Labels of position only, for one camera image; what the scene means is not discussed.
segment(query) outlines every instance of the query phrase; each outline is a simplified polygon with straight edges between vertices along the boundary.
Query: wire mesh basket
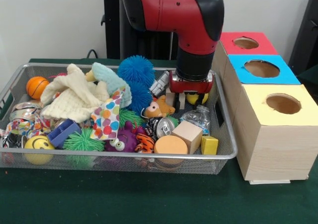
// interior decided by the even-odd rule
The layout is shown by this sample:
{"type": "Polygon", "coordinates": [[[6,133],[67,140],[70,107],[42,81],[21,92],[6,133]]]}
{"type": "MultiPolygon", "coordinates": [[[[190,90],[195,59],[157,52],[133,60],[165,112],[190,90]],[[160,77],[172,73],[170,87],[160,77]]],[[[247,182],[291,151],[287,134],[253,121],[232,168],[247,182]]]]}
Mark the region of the wire mesh basket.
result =
{"type": "MultiPolygon", "coordinates": [[[[25,86],[30,78],[34,76],[50,77],[65,73],[67,66],[65,64],[29,63],[18,68],[0,93],[0,128],[6,129],[14,105],[31,99],[25,91],[25,86]]],[[[78,67],[86,73],[90,70],[91,65],[78,65],[78,67]]],[[[108,67],[115,71],[118,68],[117,66],[108,67]]],[[[156,78],[160,77],[163,71],[171,70],[171,68],[155,69],[156,78]]],[[[181,155],[0,148],[0,167],[218,174],[227,160],[236,156],[238,150],[221,81],[214,72],[213,78],[214,84],[205,106],[210,109],[211,136],[219,140],[217,155],[202,155],[200,149],[194,154],[181,155]],[[28,161],[30,158],[35,158],[45,164],[32,164],[28,161]]],[[[184,112],[192,109],[190,104],[186,104],[185,109],[174,114],[174,117],[180,118],[184,112]]]]}

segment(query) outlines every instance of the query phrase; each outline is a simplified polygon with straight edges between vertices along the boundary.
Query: small brown bear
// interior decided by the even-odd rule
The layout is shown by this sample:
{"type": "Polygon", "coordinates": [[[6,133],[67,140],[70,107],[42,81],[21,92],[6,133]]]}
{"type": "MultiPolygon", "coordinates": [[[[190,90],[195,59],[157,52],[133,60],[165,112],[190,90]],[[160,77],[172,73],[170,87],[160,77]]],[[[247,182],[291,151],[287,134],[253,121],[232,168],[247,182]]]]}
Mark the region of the small brown bear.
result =
{"type": "Polygon", "coordinates": [[[165,95],[159,97],[156,101],[150,103],[150,106],[145,110],[145,116],[148,118],[151,117],[166,117],[175,112],[175,108],[169,106],[165,102],[165,95]]]}

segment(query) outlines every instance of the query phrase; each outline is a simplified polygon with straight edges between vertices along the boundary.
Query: green spiky ball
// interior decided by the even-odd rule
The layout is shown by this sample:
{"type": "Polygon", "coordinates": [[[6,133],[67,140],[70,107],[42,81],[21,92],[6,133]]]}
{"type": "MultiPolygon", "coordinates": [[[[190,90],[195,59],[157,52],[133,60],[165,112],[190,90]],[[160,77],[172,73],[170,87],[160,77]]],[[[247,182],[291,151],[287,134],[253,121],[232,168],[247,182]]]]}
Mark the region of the green spiky ball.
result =
{"type": "Polygon", "coordinates": [[[137,126],[141,126],[144,120],[138,116],[134,111],[129,111],[126,109],[120,109],[119,111],[119,127],[124,127],[126,121],[131,121],[135,128],[135,122],[137,126]]]}
{"type": "Polygon", "coordinates": [[[180,124],[179,120],[172,116],[167,116],[167,118],[169,118],[173,122],[174,127],[177,127],[180,124]]]}
{"type": "MultiPolygon", "coordinates": [[[[103,151],[103,141],[97,141],[90,138],[92,128],[83,128],[81,134],[75,132],[64,141],[63,149],[75,151],[103,151]]],[[[94,157],[86,155],[68,155],[68,162],[78,169],[87,169],[92,167],[94,157]]]]}

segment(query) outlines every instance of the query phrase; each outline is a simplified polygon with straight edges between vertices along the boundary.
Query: orange striped plush toy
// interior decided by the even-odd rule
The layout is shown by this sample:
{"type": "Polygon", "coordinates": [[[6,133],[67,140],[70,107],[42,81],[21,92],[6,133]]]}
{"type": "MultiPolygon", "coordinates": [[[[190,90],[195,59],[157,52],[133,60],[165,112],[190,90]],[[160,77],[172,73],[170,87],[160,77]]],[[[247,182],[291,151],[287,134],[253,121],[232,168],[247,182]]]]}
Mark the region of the orange striped plush toy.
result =
{"type": "Polygon", "coordinates": [[[140,142],[139,145],[136,146],[135,152],[138,153],[153,153],[155,142],[149,136],[144,134],[137,134],[136,139],[140,142]]]}

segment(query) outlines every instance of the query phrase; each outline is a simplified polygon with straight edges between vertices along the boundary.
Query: shape sorter box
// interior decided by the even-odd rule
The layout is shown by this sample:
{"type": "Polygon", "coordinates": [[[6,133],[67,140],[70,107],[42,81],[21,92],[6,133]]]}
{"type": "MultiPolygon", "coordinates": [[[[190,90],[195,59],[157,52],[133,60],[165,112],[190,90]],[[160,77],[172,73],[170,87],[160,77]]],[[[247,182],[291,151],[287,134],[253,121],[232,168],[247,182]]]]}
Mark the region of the shape sorter box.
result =
{"type": "Polygon", "coordinates": [[[228,55],[278,55],[274,46],[261,32],[223,32],[217,44],[212,70],[224,78],[228,55]]]}
{"type": "Polygon", "coordinates": [[[318,107],[303,85],[243,84],[233,124],[245,180],[304,180],[318,154],[318,107]]]}
{"type": "Polygon", "coordinates": [[[223,87],[233,122],[242,83],[297,84],[291,69],[279,55],[229,55],[224,71],[223,87]]]}

